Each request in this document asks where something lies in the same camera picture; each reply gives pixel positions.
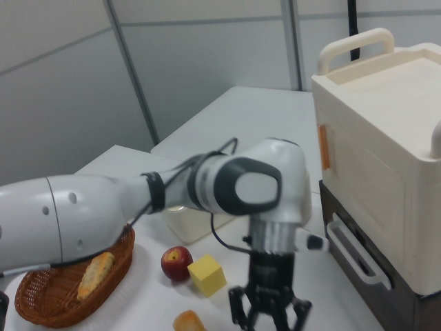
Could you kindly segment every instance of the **yellow cube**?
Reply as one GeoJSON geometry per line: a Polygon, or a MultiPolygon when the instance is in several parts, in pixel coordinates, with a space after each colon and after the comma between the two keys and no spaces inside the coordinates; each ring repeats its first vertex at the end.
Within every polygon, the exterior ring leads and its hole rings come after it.
{"type": "Polygon", "coordinates": [[[210,254],[188,266],[194,285],[209,297],[227,284],[222,267],[210,254]]]}

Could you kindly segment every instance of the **apple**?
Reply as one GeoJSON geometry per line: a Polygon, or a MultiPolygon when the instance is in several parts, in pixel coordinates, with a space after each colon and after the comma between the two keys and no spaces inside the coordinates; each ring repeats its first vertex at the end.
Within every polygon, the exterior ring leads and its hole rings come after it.
{"type": "Polygon", "coordinates": [[[186,281],[190,277],[187,266],[193,258],[187,248],[176,246],[166,250],[161,258],[161,267],[165,276],[173,281],[186,281]]]}

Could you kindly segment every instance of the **brown woven basket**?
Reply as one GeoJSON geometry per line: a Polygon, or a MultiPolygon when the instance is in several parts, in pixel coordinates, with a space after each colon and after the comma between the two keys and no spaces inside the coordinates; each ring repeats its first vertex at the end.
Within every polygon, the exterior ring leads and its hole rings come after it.
{"type": "Polygon", "coordinates": [[[66,328],[95,312],[111,295],[130,268],[135,233],[130,229],[107,252],[115,256],[110,273],[84,301],[76,299],[78,286],[91,260],[66,268],[29,272],[15,296],[21,317],[48,328],[66,328]]]}

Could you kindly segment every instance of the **pastry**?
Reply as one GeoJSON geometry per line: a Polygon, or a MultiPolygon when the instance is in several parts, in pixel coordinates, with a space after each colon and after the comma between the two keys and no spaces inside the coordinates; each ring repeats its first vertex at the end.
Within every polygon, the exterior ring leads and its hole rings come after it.
{"type": "Polygon", "coordinates": [[[197,313],[187,310],[179,314],[173,322],[174,331],[206,331],[197,313]]]}
{"type": "Polygon", "coordinates": [[[78,301],[85,300],[109,274],[114,264],[115,257],[112,253],[105,252],[95,258],[85,270],[83,279],[78,287],[78,301]]]}

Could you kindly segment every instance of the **orange label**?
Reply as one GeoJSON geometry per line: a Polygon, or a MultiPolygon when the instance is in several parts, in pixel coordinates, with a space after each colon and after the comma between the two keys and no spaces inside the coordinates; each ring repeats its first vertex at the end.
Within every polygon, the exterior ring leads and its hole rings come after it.
{"type": "Polygon", "coordinates": [[[318,126],[318,142],[320,144],[320,158],[322,159],[322,169],[329,169],[329,151],[328,151],[328,139],[326,135],[326,126],[323,124],[318,126]]]}

